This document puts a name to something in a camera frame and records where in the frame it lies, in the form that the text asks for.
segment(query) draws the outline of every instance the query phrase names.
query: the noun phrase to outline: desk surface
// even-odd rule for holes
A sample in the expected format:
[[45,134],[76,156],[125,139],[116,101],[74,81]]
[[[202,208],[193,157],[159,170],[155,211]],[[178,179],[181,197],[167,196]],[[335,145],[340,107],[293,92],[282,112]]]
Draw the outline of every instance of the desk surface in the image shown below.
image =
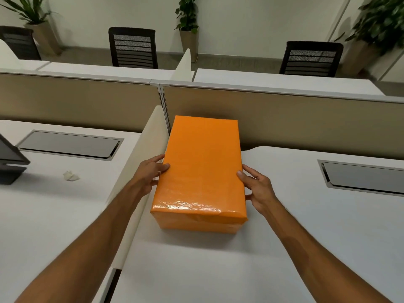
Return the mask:
[[20,59],[20,62],[23,65],[24,70],[38,70],[39,68],[49,64],[47,60],[25,60]]
[[39,71],[87,74],[94,76],[131,77],[151,80],[169,80],[174,73],[174,70],[81,65],[63,62],[51,62]]
[[[404,168],[403,161],[258,147],[245,164],[336,257],[393,302],[404,297],[404,198],[327,188],[317,159]],[[150,194],[112,303],[314,302],[283,245],[247,204],[235,236],[161,230]]]
[[[24,152],[31,161],[10,186],[0,186],[0,302],[24,288],[104,210],[140,133],[0,121],[17,144],[32,129],[124,138],[112,161]],[[71,170],[80,180],[68,182]]]
[[242,71],[198,69],[194,82],[352,94],[384,95],[371,81],[337,77],[292,76]]

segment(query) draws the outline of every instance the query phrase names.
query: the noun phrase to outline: beige planter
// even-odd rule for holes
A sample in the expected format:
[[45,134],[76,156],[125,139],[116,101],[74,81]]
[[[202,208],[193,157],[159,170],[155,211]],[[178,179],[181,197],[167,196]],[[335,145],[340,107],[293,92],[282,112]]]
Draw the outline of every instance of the beige planter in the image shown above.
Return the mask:
[[43,53],[47,55],[60,55],[62,53],[62,49],[48,21],[37,25],[26,24],[25,27],[33,30],[33,37],[38,42]]
[[179,31],[182,42],[182,49],[184,52],[191,50],[191,61],[196,62],[198,60],[198,38],[199,30],[196,34],[189,31]]
[[341,71],[348,76],[356,76],[379,56],[379,51],[374,45],[368,45],[363,40],[355,41],[344,59]]

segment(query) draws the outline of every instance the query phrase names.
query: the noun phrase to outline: cardboard box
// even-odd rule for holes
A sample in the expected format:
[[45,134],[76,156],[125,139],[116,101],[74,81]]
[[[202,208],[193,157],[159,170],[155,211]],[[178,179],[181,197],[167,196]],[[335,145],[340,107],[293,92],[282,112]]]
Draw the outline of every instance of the cardboard box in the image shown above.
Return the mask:
[[247,221],[236,120],[176,116],[151,213],[163,229],[236,233]]

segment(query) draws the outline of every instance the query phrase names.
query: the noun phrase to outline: wrist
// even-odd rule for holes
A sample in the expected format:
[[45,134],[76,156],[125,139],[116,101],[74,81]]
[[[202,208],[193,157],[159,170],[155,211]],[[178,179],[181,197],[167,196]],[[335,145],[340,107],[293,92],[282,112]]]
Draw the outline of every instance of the wrist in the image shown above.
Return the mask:
[[265,203],[263,207],[262,215],[268,219],[270,216],[273,215],[273,212],[276,211],[279,206],[283,206],[281,202],[277,198],[270,198],[268,202]]
[[136,206],[140,202],[142,198],[141,191],[143,188],[143,184],[141,182],[129,182],[125,185],[125,187],[120,192],[121,198],[123,202],[125,202],[131,210],[135,210]]

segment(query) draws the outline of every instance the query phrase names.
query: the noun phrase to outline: monitor base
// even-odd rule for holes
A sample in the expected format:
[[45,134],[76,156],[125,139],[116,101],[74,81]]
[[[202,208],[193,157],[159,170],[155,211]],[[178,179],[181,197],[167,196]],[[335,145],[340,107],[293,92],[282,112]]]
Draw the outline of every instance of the monitor base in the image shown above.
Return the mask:
[[11,185],[26,169],[26,167],[0,164],[0,185]]

